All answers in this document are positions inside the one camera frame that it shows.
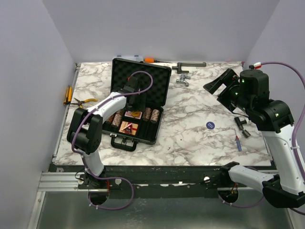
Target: cable tie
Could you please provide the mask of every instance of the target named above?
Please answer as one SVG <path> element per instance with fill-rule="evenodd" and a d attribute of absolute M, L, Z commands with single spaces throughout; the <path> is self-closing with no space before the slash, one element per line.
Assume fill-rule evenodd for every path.
<path fill-rule="evenodd" d="M 99 110 L 99 106 L 98 105 L 94 105 L 93 107 L 94 107 L 95 111 Z"/>
<path fill-rule="evenodd" d="M 300 148 L 300 146 L 292 146 L 292 147 L 290 147 L 291 149 L 299 149 Z"/>

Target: wire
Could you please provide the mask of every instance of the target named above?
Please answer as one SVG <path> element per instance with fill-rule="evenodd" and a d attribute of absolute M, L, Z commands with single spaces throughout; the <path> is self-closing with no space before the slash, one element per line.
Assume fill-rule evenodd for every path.
<path fill-rule="evenodd" d="M 298 213 L 298 214 L 300 214 L 300 215 L 305 216 L 305 213 L 304 213 L 304 212 L 301 212 L 301 211 L 296 210 L 296 209 L 294 209 L 294 208 L 290 208 L 290 210 L 292 210 L 292 211 L 294 211 L 294 212 L 296 212 L 296 213 Z"/>
<path fill-rule="evenodd" d="M 78 173 L 82 172 L 83 170 L 85 170 L 85 168 L 81 168 L 81 170 L 80 170 L 80 171 L 78 171 L 77 173 L 75 173 L 75 175 L 74 175 L 75 179 L 77 179 L 77 180 L 81 180 L 81 181 L 84 181 L 84 179 L 83 179 L 83 178 L 81 178 L 81 177 L 77 178 L 77 177 L 76 177 L 76 175 L 77 175 Z"/>
<path fill-rule="evenodd" d="M 111 100 L 113 100 L 113 99 L 116 99 L 116 98 L 122 97 L 122 96 L 129 96 L 129 95 L 141 94 L 141 93 L 144 93 L 144 92 L 148 91 L 148 90 L 152 87 L 152 85 L 153 85 L 153 77 L 152 77 L 152 75 L 150 75 L 148 72 L 145 72 L 145 71 L 136 71 L 136 72 L 132 73 L 132 74 L 130 75 L 130 77 L 131 77 L 131 76 L 134 76 L 135 74 L 138 74 L 138 73 L 144 73 L 144 74 L 148 75 L 148 76 L 150 77 L 150 79 L 151 79 L 150 85 L 149 85 L 147 88 L 145 88 L 144 90 L 139 91 L 139 92 L 118 94 L 118 95 L 115 95 L 115 96 L 113 96 L 113 97 L 111 97 L 111 98 L 106 99 L 104 102 L 102 102 L 101 104 L 99 104 L 97 107 L 95 107 L 92 111 L 90 111 L 90 112 L 84 117 L 84 119 L 82 120 L 81 124 L 80 124 L 79 127 L 77 128 L 77 130 L 76 130 L 76 132 L 75 132 L 75 135 L 74 135 L 74 138 L 73 138 L 73 140 L 72 140 L 72 143 L 71 143 L 72 151 L 73 151 L 74 153 L 77 153 L 77 154 L 80 154 L 80 155 L 81 155 L 81 157 L 82 157 L 82 162 L 83 162 L 84 165 L 85 165 L 85 168 L 86 168 L 86 170 L 87 170 L 87 173 L 89 173 L 91 176 L 93 176 L 93 177 L 94 177 L 95 179 L 97 179 L 97 180 L 114 180 L 114 179 L 121 179 L 121 180 L 124 180 L 124 181 L 126 181 L 126 182 L 129 184 L 129 186 L 130 186 L 130 188 L 131 188 L 131 190 L 132 190 L 132 195 L 131 195 L 130 200 L 128 201 L 127 204 L 125 204 L 125 205 L 122 206 L 122 207 L 119 207 L 119 208 L 107 208 L 107 207 L 102 207 L 102 206 L 94 205 L 94 204 L 91 203 L 90 195 L 89 195 L 89 196 L 88 196 L 88 199 L 89 199 L 89 201 L 90 201 L 90 206 L 94 206 L 94 207 L 96 207 L 96 208 L 105 209 L 105 210 L 121 210 L 121 209 L 124 209 L 124 208 L 128 207 L 128 206 L 132 203 L 133 196 L 134 196 L 134 190 L 133 190 L 132 183 L 131 183 L 129 180 L 123 178 L 123 177 L 105 177 L 105 178 L 102 178 L 102 177 L 98 177 L 98 176 L 94 175 L 94 174 L 91 172 L 91 170 L 88 168 L 88 165 L 87 165 L 87 163 L 86 163 L 86 161 L 85 161 L 85 159 L 84 159 L 84 156 L 83 156 L 83 152 L 82 152 L 82 151 L 79 151 L 79 150 L 77 150 L 77 149 L 75 149 L 75 141 L 76 141 L 77 135 L 79 134 L 79 132 L 80 132 L 82 126 L 84 125 L 84 123 L 86 122 L 86 120 L 87 120 L 87 119 L 88 119 L 97 109 L 99 109 L 100 107 L 102 107 L 103 105 L 105 105 L 106 103 L 108 103 L 109 101 L 111 101 Z"/>
<path fill-rule="evenodd" d="M 107 180 L 107 189 L 108 189 L 108 193 L 110 193 L 110 182 L 109 182 L 109 180 Z"/>
<path fill-rule="evenodd" d="M 233 194 L 233 189 L 236 187 L 237 190 L 237 183 L 234 184 L 233 188 L 231 189 L 231 193 Z"/>
<path fill-rule="evenodd" d="M 294 71 L 299 76 L 299 78 L 302 81 L 303 87 L 305 89 L 305 78 L 302 76 L 302 74 L 295 67 L 293 67 L 293 66 L 291 66 L 287 63 L 284 63 L 284 62 L 263 62 L 263 63 L 261 63 L 261 65 L 267 65 L 267 64 L 279 64 L 279 65 L 283 65 L 283 66 L 286 66 L 286 67 L 290 68 L 292 71 Z M 299 120 L 296 122 L 295 128 L 292 132 L 292 146 L 294 147 L 293 152 L 294 152 L 294 155 L 295 155 L 297 165 L 298 165 L 298 167 L 300 169 L 300 172 L 302 174 L 303 180 L 305 180 L 305 171 L 304 171 L 304 168 L 302 166 L 302 162 L 301 162 L 301 159 L 300 159 L 299 153 L 297 151 L 297 147 L 296 147 L 296 134 L 297 134 L 297 131 L 298 131 L 298 129 L 299 129 L 301 123 L 302 123 L 304 115 L 305 115 L 305 104 L 304 104 L 303 110 L 301 112 L 301 115 L 299 117 Z M 298 211 L 294 208 L 291 208 L 291 210 L 305 216 L 304 212 Z"/>
<path fill-rule="evenodd" d="M 235 207 L 235 208 L 253 208 L 256 207 L 258 205 L 260 205 L 262 203 L 262 201 L 264 200 L 264 196 L 255 204 L 252 205 L 237 205 L 237 204 L 233 204 L 233 203 L 228 203 L 226 202 L 220 195 L 218 195 L 219 199 L 226 205 Z"/>
<path fill-rule="evenodd" d="M 235 112 L 233 112 L 233 111 L 231 111 L 231 113 L 232 113 L 232 114 L 235 114 L 235 115 L 241 115 L 241 116 L 243 116 L 243 117 L 249 118 L 249 116 L 244 115 L 244 114 L 235 113 Z"/>
<path fill-rule="evenodd" d="M 251 166 L 247 166 L 247 168 L 257 171 L 256 168 L 251 167 Z M 263 202 L 263 200 L 265 199 L 264 196 L 262 196 L 262 198 L 261 198 L 259 201 L 257 201 L 255 204 L 252 204 L 252 205 L 237 205 L 237 204 L 234 204 L 234 203 L 226 202 L 219 194 L 218 194 L 218 198 L 219 198 L 224 204 L 229 205 L 229 206 L 232 206 L 232 207 L 235 207 L 235 208 L 253 208 L 253 207 L 256 207 L 256 206 L 260 205 L 260 204 Z"/>

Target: card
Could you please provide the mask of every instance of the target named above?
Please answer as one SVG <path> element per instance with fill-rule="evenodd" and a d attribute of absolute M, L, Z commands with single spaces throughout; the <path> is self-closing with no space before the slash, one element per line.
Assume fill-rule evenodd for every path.
<path fill-rule="evenodd" d="M 126 111 L 125 116 L 129 118 L 141 119 L 142 112 L 141 111 Z"/>
<path fill-rule="evenodd" d="M 139 125 L 123 121 L 119 132 L 124 134 L 136 135 Z"/>

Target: screwdriver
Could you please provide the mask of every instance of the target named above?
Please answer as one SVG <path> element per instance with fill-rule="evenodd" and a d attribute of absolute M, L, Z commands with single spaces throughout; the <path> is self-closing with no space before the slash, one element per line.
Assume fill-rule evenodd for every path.
<path fill-rule="evenodd" d="M 242 151 L 242 147 L 241 147 L 241 145 L 240 145 L 240 141 L 239 141 L 239 138 L 238 138 L 238 136 L 237 136 L 237 132 L 236 132 L 236 130 L 235 130 L 235 141 L 236 141 L 236 144 L 237 144 L 237 148 L 238 148 L 238 151 Z"/>
<path fill-rule="evenodd" d="M 170 63 L 170 62 L 165 62 L 165 61 L 154 60 L 153 58 L 145 58 L 144 62 L 145 63 Z"/>
<path fill-rule="evenodd" d="M 68 105 L 71 103 L 71 100 L 72 100 L 72 87 L 70 87 L 70 85 L 69 85 L 66 90 L 66 98 L 63 101 L 63 104 Z"/>

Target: black metal frame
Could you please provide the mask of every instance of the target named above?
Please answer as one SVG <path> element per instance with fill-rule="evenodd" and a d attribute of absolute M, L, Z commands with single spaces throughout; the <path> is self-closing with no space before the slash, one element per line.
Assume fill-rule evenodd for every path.
<path fill-rule="evenodd" d="M 224 187 L 220 183 L 221 166 L 105 166 L 104 177 L 123 177 L 133 184 L 135 198 L 189 198 L 205 197 L 217 198 L 217 188 Z M 56 172 L 57 168 L 63 172 L 81 172 L 84 166 L 56 166 L 50 164 L 49 172 Z M 270 166 L 256 166 L 257 170 L 276 170 L 276 166 L 271 161 Z M 209 177 L 210 181 L 205 183 L 204 177 Z M 79 185 L 79 189 L 106 188 L 106 183 L 94 182 L 94 178 L 82 175 L 84 183 Z M 117 185 L 114 180 L 110 180 L 110 198 L 130 198 L 130 187 L 126 182 Z"/>

